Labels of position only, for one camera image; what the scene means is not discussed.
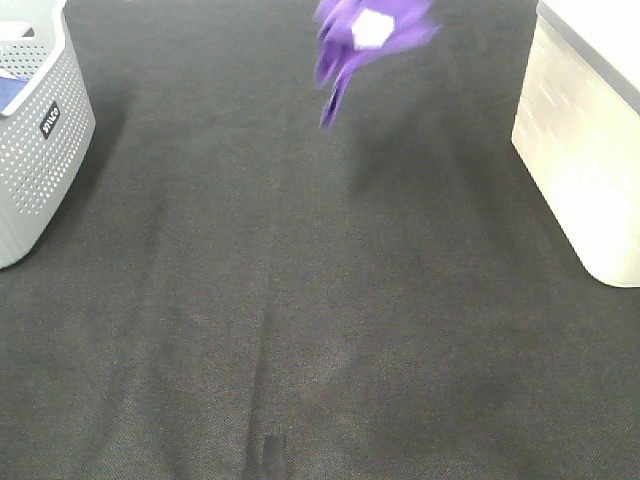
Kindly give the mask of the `white plastic basket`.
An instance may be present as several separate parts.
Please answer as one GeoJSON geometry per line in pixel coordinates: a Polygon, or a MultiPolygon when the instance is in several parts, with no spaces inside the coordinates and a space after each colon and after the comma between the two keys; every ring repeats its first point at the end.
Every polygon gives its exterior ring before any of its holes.
{"type": "Polygon", "coordinates": [[[638,2],[538,2],[511,141],[586,271],[638,287],[638,2]]]}

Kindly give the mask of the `blue cloth in basket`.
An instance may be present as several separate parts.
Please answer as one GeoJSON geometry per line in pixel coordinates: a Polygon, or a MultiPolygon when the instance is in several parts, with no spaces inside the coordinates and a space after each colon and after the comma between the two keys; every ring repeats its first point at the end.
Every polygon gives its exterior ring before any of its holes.
{"type": "Polygon", "coordinates": [[[2,111],[11,104],[27,84],[27,79],[9,77],[0,78],[0,108],[2,111]]]}

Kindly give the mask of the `purple towel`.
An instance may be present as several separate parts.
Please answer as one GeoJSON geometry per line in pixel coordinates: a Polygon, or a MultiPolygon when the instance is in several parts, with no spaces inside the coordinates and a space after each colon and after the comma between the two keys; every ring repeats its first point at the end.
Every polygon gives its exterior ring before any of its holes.
{"type": "Polygon", "coordinates": [[[320,125],[330,129],[351,80],[360,68],[389,55],[428,44],[440,26],[430,17],[432,1],[321,1],[314,13],[318,32],[315,79],[333,80],[320,125]]]}

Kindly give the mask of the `grey perforated laundry basket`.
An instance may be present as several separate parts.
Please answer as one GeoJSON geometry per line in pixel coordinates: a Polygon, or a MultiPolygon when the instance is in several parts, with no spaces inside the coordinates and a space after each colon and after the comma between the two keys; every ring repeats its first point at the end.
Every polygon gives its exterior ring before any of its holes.
{"type": "Polygon", "coordinates": [[[1,77],[28,84],[1,110],[1,266],[29,254],[89,148],[95,116],[63,1],[1,4],[1,77]]]}

